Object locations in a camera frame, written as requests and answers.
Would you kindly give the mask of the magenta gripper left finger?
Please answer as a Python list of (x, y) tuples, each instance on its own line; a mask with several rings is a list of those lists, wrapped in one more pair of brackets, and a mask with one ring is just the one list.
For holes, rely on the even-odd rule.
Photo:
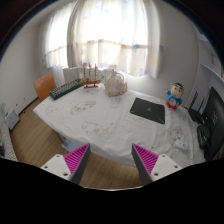
[(79, 185), (90, 154), (90, 145), (86, 144), (66, 155), (56, 154), (42, 169)]

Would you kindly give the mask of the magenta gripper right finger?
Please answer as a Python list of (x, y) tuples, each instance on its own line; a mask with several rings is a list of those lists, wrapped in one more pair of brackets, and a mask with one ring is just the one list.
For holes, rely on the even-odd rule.
[(157, 155), (136, 144), (132, 144), (132, 156), (143, 186), (182, 169), (166, 154)]

